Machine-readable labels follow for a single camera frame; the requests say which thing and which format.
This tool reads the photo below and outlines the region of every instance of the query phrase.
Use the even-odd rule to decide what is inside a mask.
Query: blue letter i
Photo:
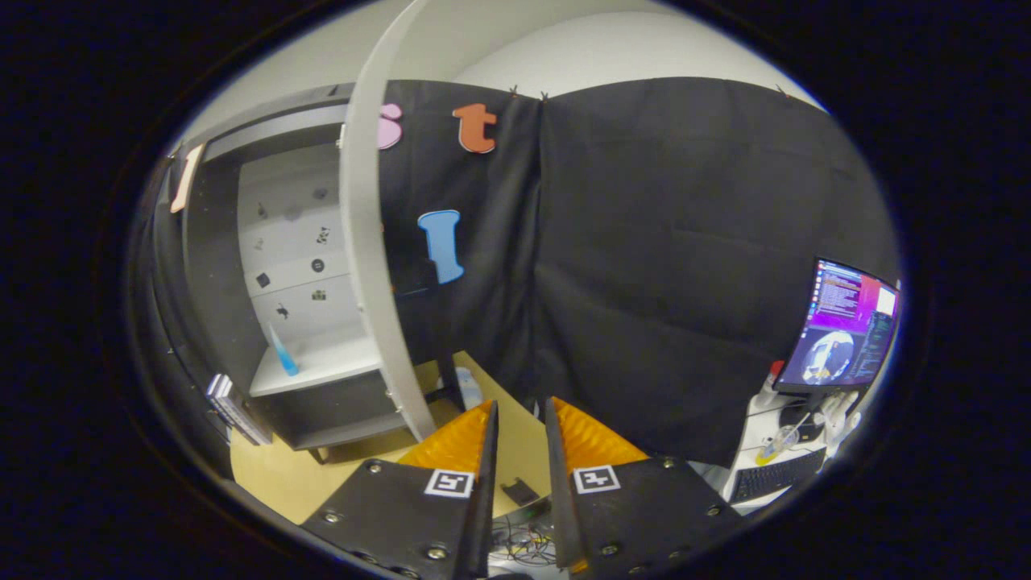
[[[426,231],[430,259],[437,265],[437,281],[447,283],[462,277],[465,268],[458,264],[455,250],[455,226],[462,218],[455,209],[430,211],[419,216],[419,227]]]

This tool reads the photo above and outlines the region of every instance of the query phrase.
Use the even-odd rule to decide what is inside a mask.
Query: book
[[[272,432],[246,409],[242,394],[233,388],[229,377],[219,374],[207,390],[212,407],[229,418],[229,423],[252,445],[271,445]]]

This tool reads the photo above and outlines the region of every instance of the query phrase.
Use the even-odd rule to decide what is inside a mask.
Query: shelf board
[[[400,413],[390,413],[359,423],[301,434],[296,436],[294,441],[288,442],[288,444],[295,451],[303,451],[305,449],[330,447],[341,443],[353,443],[400,430],[404,427],[404,417]]]
[[[375,343],[361,329],[323,333],[285,346],[300,373],[287,375],[275,349],[269,347],[251,381],[251,397],[313,387],[376,371],[381,365]]]
[[[321,272],[311,269],[311,262],[317,259],[323,261],[325,269]],[[264,287],[258,282],[258,276],[263,273],[269,278]],[[252,299],[273,293],[281,293],[284,289],[311,283],[312,281],[325,283],[329,279],[347,275],[351,275],[351,271],[347,266],[346,255],[342,249],[311,253],[289,262],[271,264],[267,267],[254,267],[243,271],[243,277],[247,284],[247,295]]]

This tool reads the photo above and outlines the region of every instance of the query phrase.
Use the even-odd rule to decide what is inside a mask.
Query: keyboard
[[[730,498],[730,503],[739,504],[753,498],[762,498],[804,481],[817,473],[824,465],[826,456],[827,448],[823,447],[820,451],[806,453],[788,462],[740,470],[737,472],[737,481],[734,483],[734,493]]]

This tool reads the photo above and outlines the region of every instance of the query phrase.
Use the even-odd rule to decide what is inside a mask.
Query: letter cutout
[[[487,125],[495,125],[498,115],[487,112],[484,103],[468,104],[452,111],[452,116],[461,121],[458,127],[458,142],[462,148],[471,152],[490,152],[494,150],[494,139],[484,136]]]
[[[440,283],[458,279],[465,273],[455,250],[455,226],[461,218],[455,209],[430,211],[419,216],[419,227],[426,231],[426,245],[430,249],[430,259],[437,266],[437,281]]]
[[[379,109],[379,150],[390,148],[401,140],[401,126],[394,121],[401,118],[401,107],[396,104],[385,104]]]

